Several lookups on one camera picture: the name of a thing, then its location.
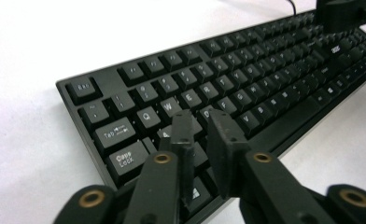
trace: white background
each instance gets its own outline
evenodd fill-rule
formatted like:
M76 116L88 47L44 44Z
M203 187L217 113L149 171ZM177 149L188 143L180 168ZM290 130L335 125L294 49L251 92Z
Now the white background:
M291 14L284 0L0 1L0 223L51 223L102 184L57 80ZM366 189L366 84L282 162L320 193ZM242 222L237 202L206 222Z

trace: black keyboard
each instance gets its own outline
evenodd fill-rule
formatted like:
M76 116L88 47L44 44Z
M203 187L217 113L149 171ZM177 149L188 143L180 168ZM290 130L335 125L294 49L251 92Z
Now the black keyboard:
M206 156L210 108L229 113L253 149L280 155L366 81L366 33L323 34L314 11L219 35L57 82L105 184L132 193L148 154L190 109L198 223L223 201ZM124 214L129 200L120 204Z

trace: printed key label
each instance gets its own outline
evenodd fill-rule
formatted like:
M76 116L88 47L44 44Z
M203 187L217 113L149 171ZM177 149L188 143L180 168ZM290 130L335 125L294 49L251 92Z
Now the printed key label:
M118 155L116 160L121 168L134 162L131 151Z

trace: brass ring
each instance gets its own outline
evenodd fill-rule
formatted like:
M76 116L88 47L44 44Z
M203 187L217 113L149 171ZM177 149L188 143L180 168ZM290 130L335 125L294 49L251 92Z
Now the brass ring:
M154 161L157 162L158 164L165 164L171 160L172 158L169 155L163 153L154 157Z
M253 158L259 162L270 162L272 160L269 155L260 152L256 153Z
M340 197L357 207L366 207L366 196L354 189L340 190Z
M103 202L105 199L105 194L99 189L93 189L80 197L78 204L81 207L90 208L98 205L99 203Z

